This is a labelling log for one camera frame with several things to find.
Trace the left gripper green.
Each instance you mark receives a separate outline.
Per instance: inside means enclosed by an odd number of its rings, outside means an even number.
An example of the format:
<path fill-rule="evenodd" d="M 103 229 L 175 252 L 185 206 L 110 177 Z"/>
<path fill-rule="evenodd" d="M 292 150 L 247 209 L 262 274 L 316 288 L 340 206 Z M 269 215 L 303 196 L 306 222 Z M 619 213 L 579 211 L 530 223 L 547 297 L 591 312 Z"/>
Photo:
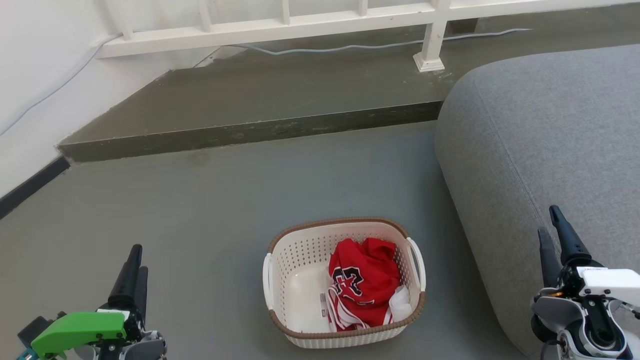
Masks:
<path fill-rule="evenodd" d="M 22 357 L 149 357 L 151 333 L 144 330 L 149 269 L 142 264 L 143 247 L 134 244 L 107 299 L 112 308 L 94 312 L 60 312 L 57 319 L 34 319 L 17 337 Z"/>

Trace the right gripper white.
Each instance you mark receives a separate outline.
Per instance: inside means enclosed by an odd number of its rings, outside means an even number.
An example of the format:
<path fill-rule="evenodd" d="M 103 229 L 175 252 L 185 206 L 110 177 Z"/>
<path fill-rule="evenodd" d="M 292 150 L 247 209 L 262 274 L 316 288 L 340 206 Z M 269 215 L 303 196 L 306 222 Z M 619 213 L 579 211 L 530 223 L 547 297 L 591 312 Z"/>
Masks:
<path fill-rule="evenodd" d="M 573 225 L 557 205 L 551 205 L 549 212 L 560 244 L 560 262 L 565 268 L 562 271 L 549 231 L 538 228 L 542 285 L 558 286 L 568 297 L 604 297 L 640 307 L 640 274 L 633 269 L 588 266 L 592 255 Z"/>

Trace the white perforated laundry basket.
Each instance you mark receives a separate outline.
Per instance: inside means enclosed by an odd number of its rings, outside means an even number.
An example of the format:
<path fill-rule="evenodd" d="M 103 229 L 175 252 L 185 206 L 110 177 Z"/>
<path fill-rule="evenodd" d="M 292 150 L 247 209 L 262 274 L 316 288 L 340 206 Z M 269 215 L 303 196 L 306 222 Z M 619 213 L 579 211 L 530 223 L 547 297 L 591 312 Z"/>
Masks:
<path fill-rule="evenodd" d="M 336 332 L 330 321 L 330 255 L 341 240 L 367 238 L 394 243 L 400 284 L 407 287 L 407 318 L 388 325 Z M 274 325 L 304 349 L 366 346 L 396 337 L 425 307 L 426 271 L 418 244 L 386 218 L 322 219 L 282 230 L 270 242 L 262 267 L 263 296 Z"/>

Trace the grey fabric sofa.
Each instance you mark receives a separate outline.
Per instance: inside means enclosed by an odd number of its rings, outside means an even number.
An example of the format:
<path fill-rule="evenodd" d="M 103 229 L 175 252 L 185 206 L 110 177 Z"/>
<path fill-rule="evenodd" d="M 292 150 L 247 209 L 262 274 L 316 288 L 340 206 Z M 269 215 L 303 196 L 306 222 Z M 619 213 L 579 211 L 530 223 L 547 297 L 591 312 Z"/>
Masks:
<path fill-rule="evenodd" d="M 451 89 L 435 152 L 503 332 L 542 342 L 538 229 L 556 205 L 597 262 L 640 274 L 640 44 L 485 64 Z"/>

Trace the black baseboard strip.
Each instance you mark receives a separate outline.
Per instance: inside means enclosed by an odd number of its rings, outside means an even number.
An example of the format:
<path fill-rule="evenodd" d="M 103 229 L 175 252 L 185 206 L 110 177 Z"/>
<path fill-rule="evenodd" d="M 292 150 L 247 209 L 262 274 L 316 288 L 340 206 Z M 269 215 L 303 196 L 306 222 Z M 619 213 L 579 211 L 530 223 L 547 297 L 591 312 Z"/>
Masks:
<path fill-rule="evenodd" d="M 18 187 L 5 194 L 0 198 L 0 220 L 69 168 L 70 162 L 63 156 L 59 156 Z"/>

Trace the white garment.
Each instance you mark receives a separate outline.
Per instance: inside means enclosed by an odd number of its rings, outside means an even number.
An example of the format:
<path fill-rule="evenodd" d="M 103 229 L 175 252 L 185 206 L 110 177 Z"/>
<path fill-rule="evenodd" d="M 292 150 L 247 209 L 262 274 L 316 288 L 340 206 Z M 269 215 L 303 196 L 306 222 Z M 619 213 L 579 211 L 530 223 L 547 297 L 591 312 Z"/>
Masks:
<path fill-rule="evenodd" d="M 388 323 L 404 321 L 413 313 L 410 293 L 406 285 L 400 285 L 395 289 L 393 296 L 388 301 L 388 307 L 390 314 Z"/>

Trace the red basketball jersey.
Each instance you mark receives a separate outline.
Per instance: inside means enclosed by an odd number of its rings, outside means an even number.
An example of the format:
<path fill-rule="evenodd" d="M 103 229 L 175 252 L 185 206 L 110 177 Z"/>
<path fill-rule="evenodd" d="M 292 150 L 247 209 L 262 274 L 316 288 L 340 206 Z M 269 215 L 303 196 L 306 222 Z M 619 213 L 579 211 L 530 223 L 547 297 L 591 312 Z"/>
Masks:
<path fill-rule="evenodd" d="M 331 282 L 326 297 L 334 332 L 394 322 L 389 303 L 401 285 L 396 250 L 395 243 L 374 237 L 361 243 L 351 238 L 338 242 L 327 267 Z"/>

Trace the raised grey concrete step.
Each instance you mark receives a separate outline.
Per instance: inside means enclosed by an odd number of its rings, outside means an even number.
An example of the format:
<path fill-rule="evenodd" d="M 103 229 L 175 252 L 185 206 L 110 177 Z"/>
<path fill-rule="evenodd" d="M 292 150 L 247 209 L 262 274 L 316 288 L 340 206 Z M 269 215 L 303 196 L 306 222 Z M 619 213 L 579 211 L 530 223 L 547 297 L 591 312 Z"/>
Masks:
<path fill-rule="evenodd" d="M 482 18 L 448 26 L 443 70 L 420 73 L 423 26 L 225 47 L 202 67 L 168 71 L 64 139 L 71 163 L 276 141 L 437 118 L 469 71 L 521 56 L 640 44 L 640 3 Z"/>

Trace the white wooden railing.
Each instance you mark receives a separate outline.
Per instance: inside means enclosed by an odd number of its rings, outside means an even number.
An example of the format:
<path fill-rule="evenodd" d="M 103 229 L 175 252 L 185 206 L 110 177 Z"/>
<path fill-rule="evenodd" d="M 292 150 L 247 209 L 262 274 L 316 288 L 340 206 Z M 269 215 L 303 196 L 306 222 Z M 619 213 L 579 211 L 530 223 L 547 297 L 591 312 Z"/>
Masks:
<path fill-rule="evenodd" d="M 115 34 L 96 57 L 118 57 L 422 26 L 421 73 L 444 68 L 448 24 L 640 0 L 104 0 Z"/>

